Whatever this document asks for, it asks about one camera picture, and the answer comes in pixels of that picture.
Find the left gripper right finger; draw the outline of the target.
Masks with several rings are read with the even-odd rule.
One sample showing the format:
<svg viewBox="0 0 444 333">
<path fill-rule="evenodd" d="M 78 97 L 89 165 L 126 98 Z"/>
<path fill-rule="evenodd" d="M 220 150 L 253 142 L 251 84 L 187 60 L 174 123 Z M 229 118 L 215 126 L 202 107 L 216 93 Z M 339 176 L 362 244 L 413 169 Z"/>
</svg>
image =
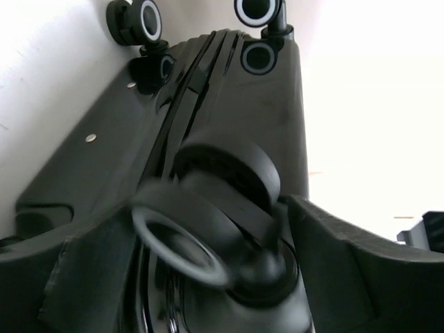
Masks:
<svg viewBox="0 0 444 333">
<path fill-rule="evenodd" d="M 287 198 L 317 332 L 442 332 L 443 255 L 399 245 Z"/>
</svg>

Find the black space-print suitcase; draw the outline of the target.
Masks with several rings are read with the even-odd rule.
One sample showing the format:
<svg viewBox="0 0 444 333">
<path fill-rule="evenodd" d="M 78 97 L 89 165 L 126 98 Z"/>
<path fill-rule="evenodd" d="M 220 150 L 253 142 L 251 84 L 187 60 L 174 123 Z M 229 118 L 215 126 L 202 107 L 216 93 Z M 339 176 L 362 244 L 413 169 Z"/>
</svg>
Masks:
<svg viewBox="0 0 444 333">
<path fill-rule="evenodd" d="M 284 1 L 169 46 L 154 1 L 111 1 L 138 46 L 15 206 L 1 249 L 106 212 L 136 236 L 114 332 L 312 332 L 286 198 L 308 197 L 300 53 Z"/>
</svg>

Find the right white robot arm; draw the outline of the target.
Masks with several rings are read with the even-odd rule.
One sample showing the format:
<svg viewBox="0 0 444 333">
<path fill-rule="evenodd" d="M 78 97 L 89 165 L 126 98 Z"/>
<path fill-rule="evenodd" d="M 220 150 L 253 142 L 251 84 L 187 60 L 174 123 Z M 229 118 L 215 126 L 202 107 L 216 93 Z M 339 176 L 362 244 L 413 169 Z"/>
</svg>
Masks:
<svg viewBox="0 0 444 333">
<path fill-rule="evenodd" d="M 415 248 L 443 253 L 443 218 L 443 212 L 428 211 L 412 229 L 401 231 L 397 235 L 397 241 Z"/>
</svg>

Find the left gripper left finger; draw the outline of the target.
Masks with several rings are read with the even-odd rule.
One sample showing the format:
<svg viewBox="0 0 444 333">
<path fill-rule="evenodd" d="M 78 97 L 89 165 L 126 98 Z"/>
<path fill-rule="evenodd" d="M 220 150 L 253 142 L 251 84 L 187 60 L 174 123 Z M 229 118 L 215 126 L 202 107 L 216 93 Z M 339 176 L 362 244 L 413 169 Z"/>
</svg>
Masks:
<svg viewBox="0 0 444 333">
<path fill-rule="evenodd" d="M 2 332 L 114 332 L 136 236 L 126 209 L 1 249 Z"/>
</svg>

